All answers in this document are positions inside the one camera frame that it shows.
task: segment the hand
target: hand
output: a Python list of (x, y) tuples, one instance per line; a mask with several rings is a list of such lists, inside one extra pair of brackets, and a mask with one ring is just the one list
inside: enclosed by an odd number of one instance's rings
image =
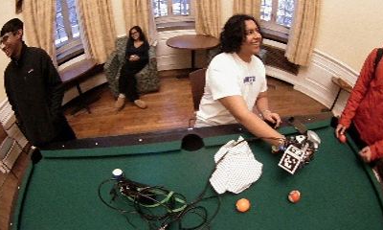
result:
[(338, 136), (344, 134), (344, 131), (345, 131), (345, 126), (342, 126), (341, 124), (336, 124), (334, 138), (338, 138)]
[(361, 156), (362, 161), (368, 163), (370, 161), (370, 149), (369, 149), (369, 146), (364, 147), (358, 151), (358, 154)]
[(129, 56), (129, 60), (130, 60), (130, 61), (135, 61), (135, 60), (138, 60), (138, 59), (139, 59), (139, 56), (137, 56), (137, 55)]
[(276, 113), (264, 112), (263, 113), (264, 120), (275, 124), (273, 128), (277, 128), (281, 124), (280, 117)]

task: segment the dark hair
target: dark hair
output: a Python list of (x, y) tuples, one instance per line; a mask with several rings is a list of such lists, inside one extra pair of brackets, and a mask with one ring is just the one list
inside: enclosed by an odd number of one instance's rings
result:
[(0, 37), (7, 32), (16, 32), (18, 29), (22, 29), (22, 22), (20, 19), (13, 18), (7, 23), (4, 23), (1, 30), (0, 30)]
[(127, 34), (129, 35), (129, 39), (133, 40), (131, 35), (130, 35), (130, 32), (131, 32), (133, 29), (135, 29), (135, 31), (139, 33), (139, 40), (145, 41), (143, 31), (142, 31), (139, 26), (134, 26), (133, 28), (130, 28), (129, 34)]
[(255, 18), (247, 14), (235, 14), (227, 20), (219, 34), (220, 50), (224, 53), (238, 52), (244, 40), (244, 21), (252, 20), (257, 29), (260, 29)]

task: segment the orange ball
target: orange ball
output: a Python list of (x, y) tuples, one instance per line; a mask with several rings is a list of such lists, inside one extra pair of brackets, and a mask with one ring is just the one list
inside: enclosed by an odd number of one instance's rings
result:
[(250, 209), (250, 201), (246, 198), (240, 198), (236, 203), (238, 210), (243, 213)]
[(346, 141), (346, 138), (345, 138), (345, 136), (341, 134), (341, 135), (338, 135), (338, 142), (340, 143), (344, 143)]
[(301, 193), (299, 193), (299, 191), (293, 190), (289, 194), (288, 194), (288, 199), (292, 203), (296, 203), (299, 201), (299, 199), (301, 198)]

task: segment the window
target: window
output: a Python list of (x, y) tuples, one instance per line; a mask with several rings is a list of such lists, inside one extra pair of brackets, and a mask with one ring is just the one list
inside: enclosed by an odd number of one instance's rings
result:
[(54, 48), (58, 65), (84, 53), (74, 0), (56, 0)]
[(293, 9), (293, 0), (263, 0), (260, 7), (261, 28), (285, 36), (292, 24)]
[(192, 0), (153, 0), (157, 29), (194, 28)]

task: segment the green felt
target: green felt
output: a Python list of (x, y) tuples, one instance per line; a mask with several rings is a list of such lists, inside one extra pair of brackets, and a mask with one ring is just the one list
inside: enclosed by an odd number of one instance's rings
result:
[[(309, 165), (293, 175), (277, 167), (280, 155), (271, 154), (271, 146), (259, 140), (250, 142), (255, 158), (263, 163), (263, 174), (240, 194), (222, 196), (211, 229), (383, 229), (383, 195), (377, 194), (370, 169), (352, 150), (352, 142), (340, 144), (325, 124), (312, 128), (321, 145)], [(289, 134), (295, 130), (285, 128), (281, 132)], [(111, 170), (122, 169), (129, 179), (163, 186), (183, 194), (190, 202), (207, 184), (214, 154), (220, 145), (238, 137), (207, 138), (206, 147), (198, 151), (180, 150), (171, 143), (175, 147), (169, 150), (158, 145), (158, 150), (149, 151), (155, 145), (143, 145), (138, 153), (147, 154), (135, 154), (135, 147), (80, 149), (77, 158), (57, 158), (57, 151), (44, 152), (24, 188), (24, 200), (17, 206), (18, 209), (22, 205), (20, 225), (14, 229), (134, 229), (97, 197), (98, 185), (111, 177)], [(105, 196), (110, 187), (106, 183)], [(292, 190), (301, 193), (297, 203), (287, 199)], [(208, 186), (207, 195), (212, 194)], [(251, 202), (246, 213), (235, 209), (242, 197)], [(210, 215), (215, 204), (215, 199), (202, 202)], [(146, 229), (137, 215), (126, 217), (139, 229)]]

